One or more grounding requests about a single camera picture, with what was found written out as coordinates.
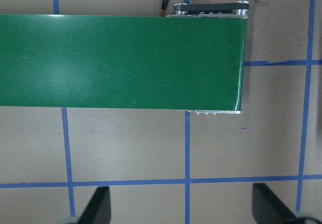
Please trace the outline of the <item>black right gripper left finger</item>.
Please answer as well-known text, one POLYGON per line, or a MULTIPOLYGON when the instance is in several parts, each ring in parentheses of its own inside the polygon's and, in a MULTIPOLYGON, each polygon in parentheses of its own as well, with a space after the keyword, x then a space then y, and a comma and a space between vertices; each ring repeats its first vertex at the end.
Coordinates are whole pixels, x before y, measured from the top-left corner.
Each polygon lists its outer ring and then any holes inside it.
POLYGON ((78 223, 110 223, 111 222, 111 198, 110 188, 98 187, 85 210, 78 219, 78 223))

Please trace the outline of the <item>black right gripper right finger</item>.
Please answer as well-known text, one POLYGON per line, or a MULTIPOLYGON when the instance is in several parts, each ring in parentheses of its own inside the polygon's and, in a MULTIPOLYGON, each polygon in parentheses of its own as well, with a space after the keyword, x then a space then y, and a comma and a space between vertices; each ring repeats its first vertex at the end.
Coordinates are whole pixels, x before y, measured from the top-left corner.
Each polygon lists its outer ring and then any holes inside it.
POLYGON ((256 223, 301 223, 301 220, 265 184, 254 183, 252 215, 256 223))

